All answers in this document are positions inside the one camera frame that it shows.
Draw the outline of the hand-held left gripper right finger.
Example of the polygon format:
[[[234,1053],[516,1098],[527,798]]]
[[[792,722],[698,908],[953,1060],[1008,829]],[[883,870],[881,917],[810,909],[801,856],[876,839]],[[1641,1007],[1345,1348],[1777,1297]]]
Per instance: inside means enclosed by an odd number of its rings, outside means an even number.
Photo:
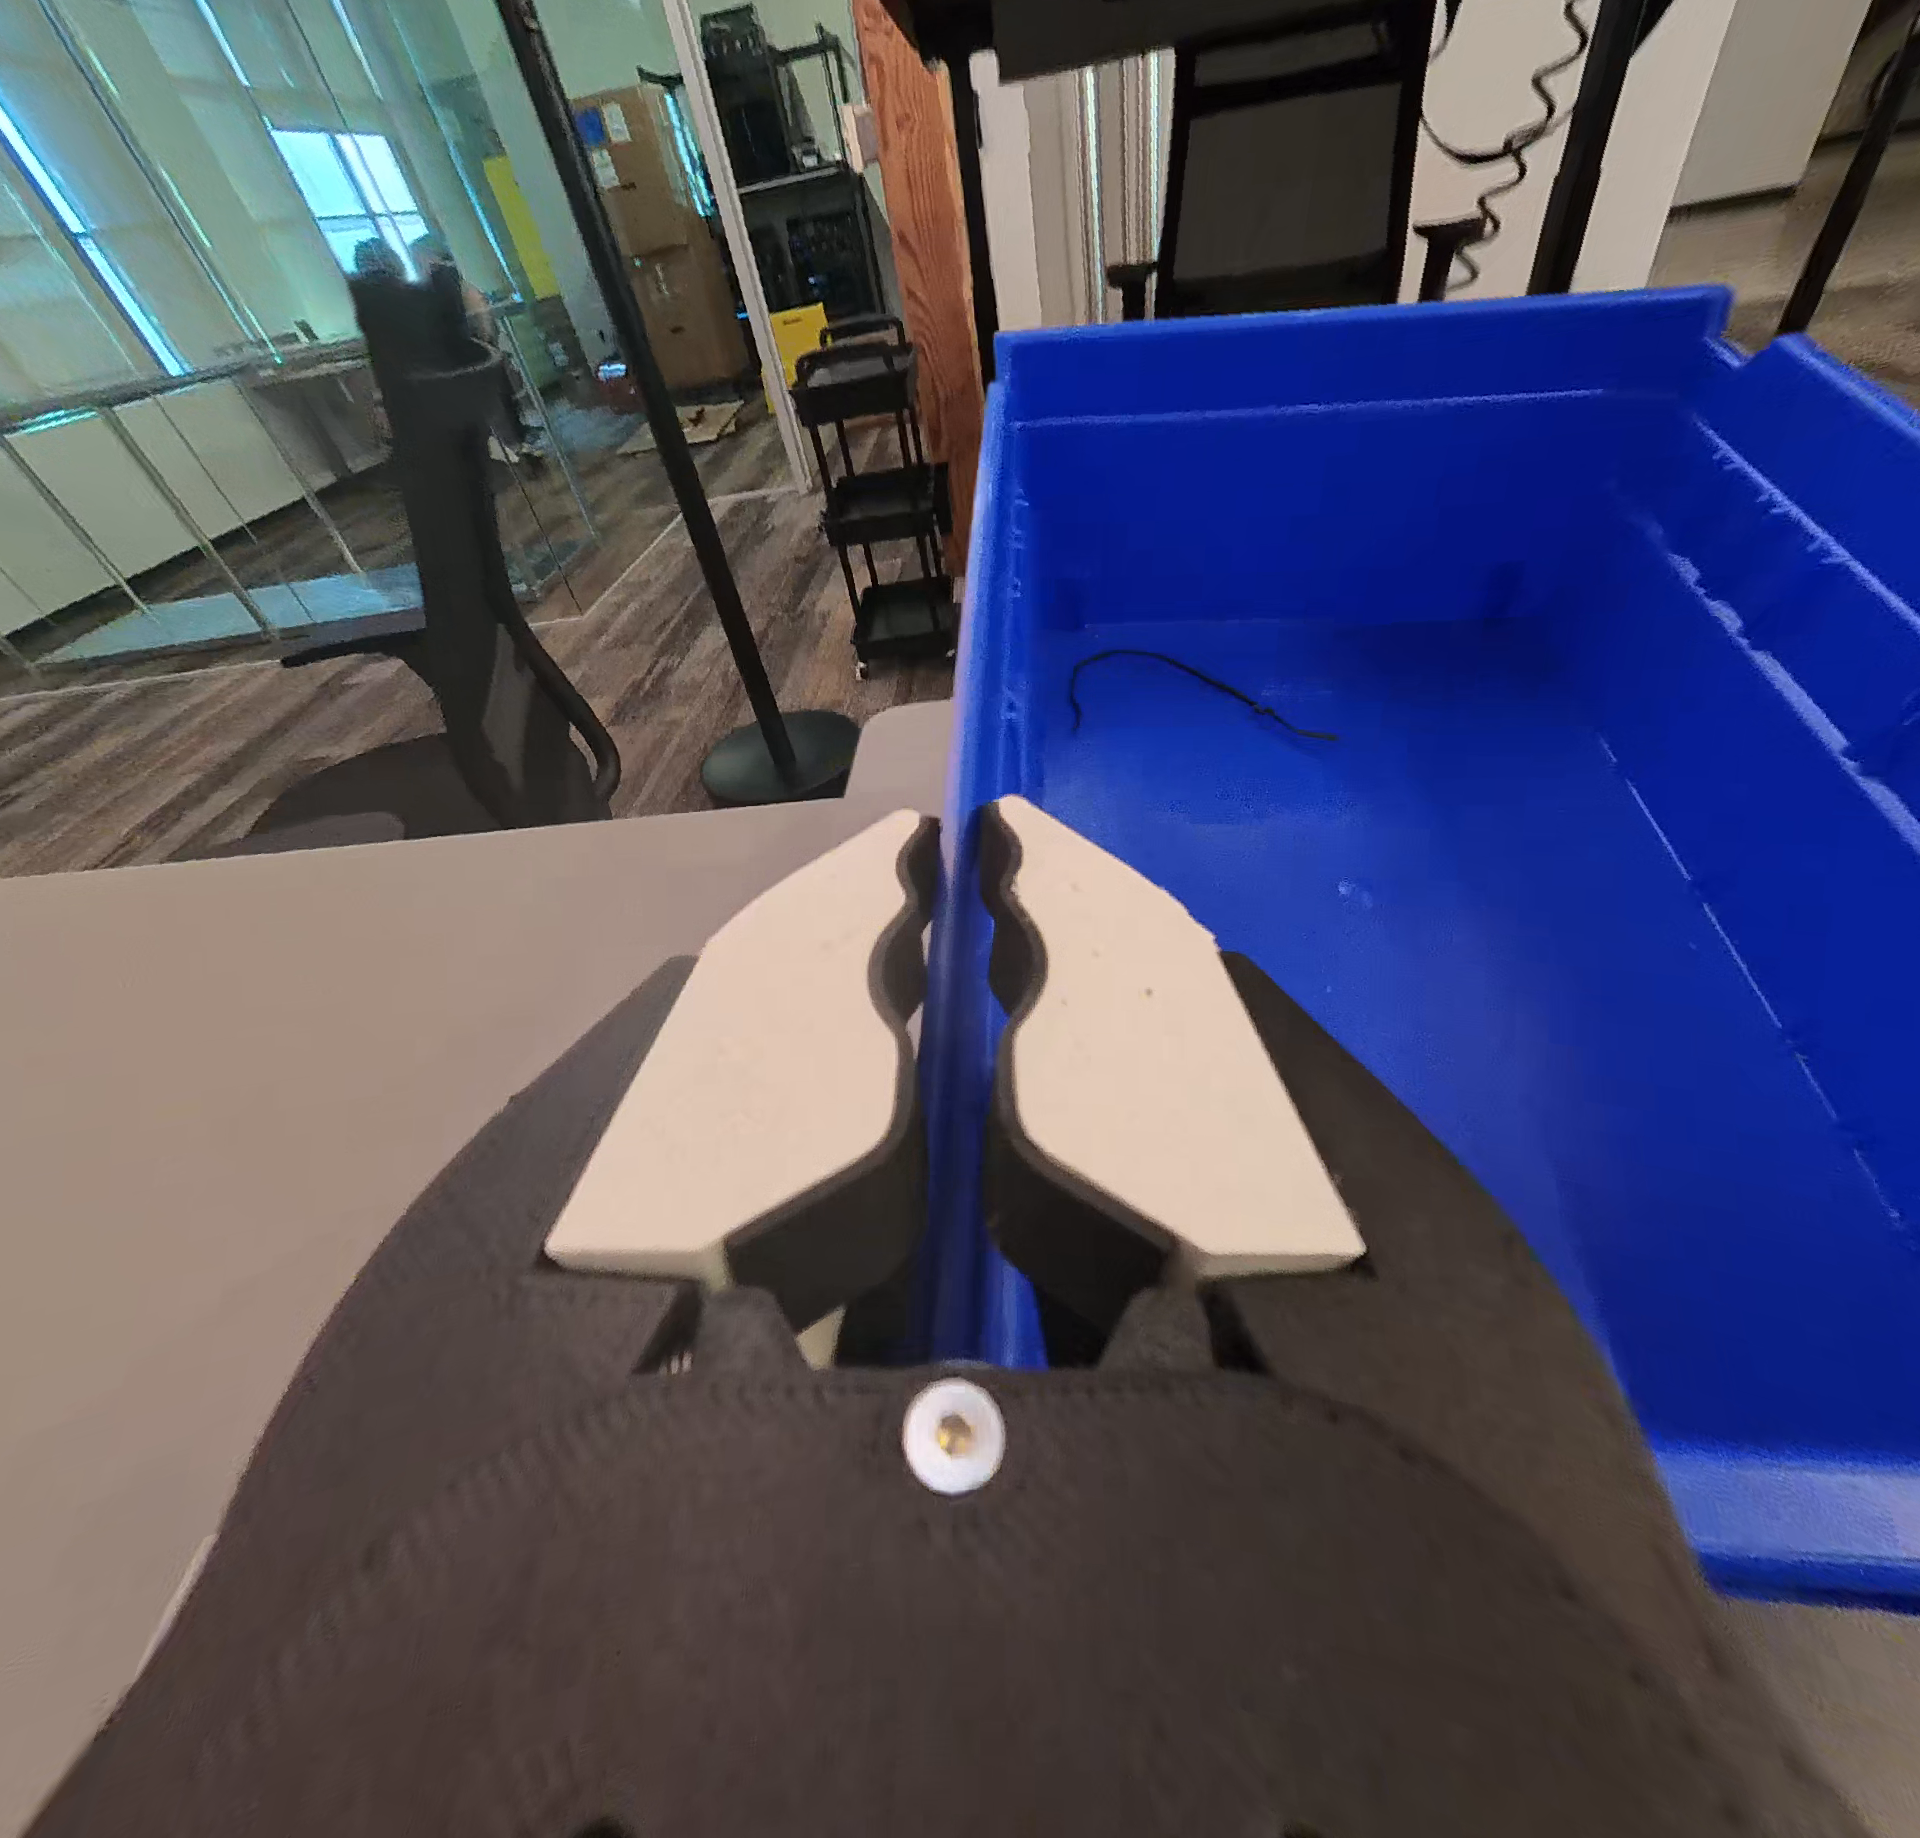
[[[1033,1297],[1033,1364],[1088,1365],[1148,1293],[1356,1276],[1368,1247],[1228,954],[1032,798],[975,821],[1003,1012],[982,1216]]]

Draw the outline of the black floor stand pole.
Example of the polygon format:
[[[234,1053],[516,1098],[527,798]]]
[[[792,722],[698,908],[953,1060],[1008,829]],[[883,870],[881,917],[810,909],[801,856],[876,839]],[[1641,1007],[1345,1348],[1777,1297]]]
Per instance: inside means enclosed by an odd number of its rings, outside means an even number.
[[[702,765],[703,792],[723,810],[840,796],[856,755],[860,727],[838,711],[781,711],[703,482],[685,442],[674,398],[658,371],[632,288],[632,268],[618,245],[600,191],[591,175],[534,2],[492,0],[492,9],[567,195],[587,268],[618,330],[624,367],[636,377],[685,539],[703,574],[706,598],[755,711],[749,726],[738,726],[710,746]]]

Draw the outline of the flat cardboard sheet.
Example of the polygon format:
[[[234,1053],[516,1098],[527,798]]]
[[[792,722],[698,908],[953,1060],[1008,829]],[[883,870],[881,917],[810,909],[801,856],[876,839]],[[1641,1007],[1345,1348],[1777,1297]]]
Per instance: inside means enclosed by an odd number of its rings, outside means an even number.
[[[674,410],[677,427],[687,449],[703,449],[732,435],[740,425],[745,406],[743,400],[703,400]],[[645,457],[656,450],[656,435],[652,423],[640,413],[632,420],[632,429],[618,442],[618,457]]]

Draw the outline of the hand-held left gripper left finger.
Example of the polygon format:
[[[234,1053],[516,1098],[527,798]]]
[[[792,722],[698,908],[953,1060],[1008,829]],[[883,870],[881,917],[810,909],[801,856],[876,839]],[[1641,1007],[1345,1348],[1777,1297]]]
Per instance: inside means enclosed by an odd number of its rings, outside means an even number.
[[[706,938],[546,1232],[554,1267],[765,1293],[807,1364],[836,1360],[925,1227],[939,839],[893,810]]]

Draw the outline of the large blue plastic bin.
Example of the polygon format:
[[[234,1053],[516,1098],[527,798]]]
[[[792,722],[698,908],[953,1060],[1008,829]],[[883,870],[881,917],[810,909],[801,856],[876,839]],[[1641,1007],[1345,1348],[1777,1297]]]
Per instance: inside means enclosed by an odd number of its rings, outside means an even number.
[[[1729,293],[997,341],[914,1342],[988,1251],[974,812],[1258,962],[1505,1207],[1708,1583],[1914,1612],[1914,411]]]

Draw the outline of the black mesh office chair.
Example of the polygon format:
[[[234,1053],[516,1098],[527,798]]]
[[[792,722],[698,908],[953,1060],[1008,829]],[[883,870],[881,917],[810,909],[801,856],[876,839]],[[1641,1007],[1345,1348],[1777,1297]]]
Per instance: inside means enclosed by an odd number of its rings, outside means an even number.
[[[358,271],[349,290],[391,427],[420,610],[337,624],[280,661],[397,661],[440,727],[304,776],[225,855],[607,822],[618,746],[527,624],[498,535],[503,362],[475,332],[453,266],[421,279]]]

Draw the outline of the wooden pillar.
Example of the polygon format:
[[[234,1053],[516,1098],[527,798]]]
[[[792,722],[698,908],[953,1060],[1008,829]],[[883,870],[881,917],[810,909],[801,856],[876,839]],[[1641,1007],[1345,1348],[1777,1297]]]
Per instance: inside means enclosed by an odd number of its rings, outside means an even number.
[[[962,572],[974,531],[984,386],[950,88],[942,71],[923,63],[883,0],[852,0],[852,24],[877,133],[898,308],[920,353],[925,449],[946,464],[955,516],[946,560]]]

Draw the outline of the black rolling utility cart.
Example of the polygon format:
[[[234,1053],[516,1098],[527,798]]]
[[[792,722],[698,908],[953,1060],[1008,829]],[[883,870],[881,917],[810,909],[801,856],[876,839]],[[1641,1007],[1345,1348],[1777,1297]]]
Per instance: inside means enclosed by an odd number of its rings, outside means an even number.
[[[893,313],[822,328],[788,387],[822,489],[822,539],[852,606],[855,675],[955,660],[946,464],[929,460],[920,362]]]

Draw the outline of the black shelf rack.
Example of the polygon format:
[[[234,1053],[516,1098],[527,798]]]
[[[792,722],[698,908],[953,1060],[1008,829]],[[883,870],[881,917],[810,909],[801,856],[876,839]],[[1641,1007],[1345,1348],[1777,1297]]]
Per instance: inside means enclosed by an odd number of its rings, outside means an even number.
[[[822,24],[781,47],[757,6],[703,14],[698,36],[768,308],[881,313],[872,199],[838,122],[846,47]]]

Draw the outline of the cardboard box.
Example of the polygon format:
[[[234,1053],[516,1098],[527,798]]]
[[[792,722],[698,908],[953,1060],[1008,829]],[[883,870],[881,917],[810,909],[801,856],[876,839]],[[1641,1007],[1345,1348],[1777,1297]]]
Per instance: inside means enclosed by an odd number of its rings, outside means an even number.
[[[571,97],[569,108],[623,250],[648,259],[693,245],[706,228],[668,93],[654,81],[636,81]]]
[[[673,392],[738,386],[755,367],[732,279],[710,233],[629,259],[645,338]]]

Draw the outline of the black desk chair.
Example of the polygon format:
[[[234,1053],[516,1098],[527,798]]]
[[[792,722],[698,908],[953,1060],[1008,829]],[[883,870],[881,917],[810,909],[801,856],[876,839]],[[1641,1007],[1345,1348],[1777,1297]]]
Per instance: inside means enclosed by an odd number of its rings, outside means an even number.
[[[1425,81],[1442,0],[1240,35],[1173,60],[1158,254],[1105,268],[1120,317],[1394,303],[1406,243],[1438,303],[1493,218],[1411,225]]]

